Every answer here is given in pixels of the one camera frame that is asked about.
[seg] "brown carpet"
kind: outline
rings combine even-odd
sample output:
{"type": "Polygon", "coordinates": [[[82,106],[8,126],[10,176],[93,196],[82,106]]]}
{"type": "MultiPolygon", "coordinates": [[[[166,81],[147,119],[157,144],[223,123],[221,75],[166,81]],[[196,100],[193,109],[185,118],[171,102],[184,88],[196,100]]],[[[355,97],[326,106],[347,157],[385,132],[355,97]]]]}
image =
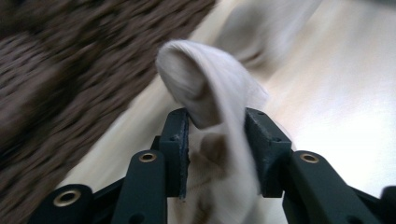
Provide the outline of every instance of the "brown carpet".
{"type": "Polygon", "coordinates": [[[214,2],[0,4],[0,223],[26,222],[214,2]]]}

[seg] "light wood surface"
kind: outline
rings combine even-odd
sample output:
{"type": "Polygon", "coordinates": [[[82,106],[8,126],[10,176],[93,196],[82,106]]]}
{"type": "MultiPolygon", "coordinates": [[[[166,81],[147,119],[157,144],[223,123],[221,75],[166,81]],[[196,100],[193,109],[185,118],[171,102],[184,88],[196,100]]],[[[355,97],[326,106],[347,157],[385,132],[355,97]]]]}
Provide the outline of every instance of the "light wood surface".
{"type": "MultiPolygon", "coordinates": [[[[192,39],[211,43],[235,4],[222,2],[192,39]]],[[[271,94],[263,110],[295,148],[324,156],[348,185],[376,197],[396,185],[396,8],[325,0],[277,72],[251,73],[271,94]]],[[[173,108],[155,79],[61,185],[99,190],[123,177],[173,108]]],[[[280,200],[265,203],[266,223],[285,223],[280,200]]]]}

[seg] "textured rug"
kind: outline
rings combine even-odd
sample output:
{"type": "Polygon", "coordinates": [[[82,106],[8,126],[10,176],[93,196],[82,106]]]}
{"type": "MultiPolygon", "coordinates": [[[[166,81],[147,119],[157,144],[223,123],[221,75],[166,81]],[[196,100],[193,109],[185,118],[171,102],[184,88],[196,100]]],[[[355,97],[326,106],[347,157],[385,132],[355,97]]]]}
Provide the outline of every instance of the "textured rug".
{"type": "Polygon", "coordinates": [[[13,2],[0,4],[0,223],[26,222],[150,83],[158,48],[215,3],[13,2]]]}

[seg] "white towel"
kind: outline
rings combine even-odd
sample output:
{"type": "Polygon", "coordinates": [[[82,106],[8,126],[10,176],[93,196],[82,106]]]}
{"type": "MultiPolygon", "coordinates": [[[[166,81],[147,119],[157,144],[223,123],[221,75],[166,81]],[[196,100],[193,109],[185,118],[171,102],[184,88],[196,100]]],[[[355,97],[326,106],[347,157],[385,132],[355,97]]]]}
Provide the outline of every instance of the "white towel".
{"type": "Polygon", "coordinates": [[[157,67],[193,123],[187,197],[169,200],[169,223],[262,223],[243,126],[245,108],[263,108],[267,92],[231,55],[191,41],[165,44],[157,67]]]}

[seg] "screw hole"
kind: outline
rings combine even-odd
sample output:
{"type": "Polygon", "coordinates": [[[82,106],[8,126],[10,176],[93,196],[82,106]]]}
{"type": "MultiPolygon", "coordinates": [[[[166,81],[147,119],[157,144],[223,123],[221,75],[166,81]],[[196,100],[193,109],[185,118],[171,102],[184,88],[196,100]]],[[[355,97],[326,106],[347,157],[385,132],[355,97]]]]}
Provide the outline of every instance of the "screw hole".
{"type": "Polygon", "coordinates": [[[157,159],[157,156],[152,153],[145,153],[139,157],[139,160],[142,162],[155,161],[155,159],[157,159]]]}
{"type": "Polygon", "coordinates": [[[302,154],[302,155],[300,156],[300,158],[301,158],[303,161],[310,162],[310,163],[317,163],[317,162],[319,162],[319,159],[318,159],[316,156],[311,155],[311,154],[307,154],[307,153],[302,154]]]}
{"type": "Polygon", "coordinates": [[[143,223],[144,220],[145,216],[143,214],[136,213],[129,218],[129,224],[140,224],[143,223]]]}
{"type": "Polygon", "coordinates": [[[354,217],[354,216],[348,216],[346,217],[346,221],[350,224],[363,224],[363,221],[361,221],[360,218],[354,217]]]}
{"type": "Polygon", "coordinates": [[[77,189],[70,189],[61,194],[59,194],[54,200],[53,204],[57,207],[65,207],[72,203],[75,203],[79,197],[81,196],[81,192],[77,189]]]}

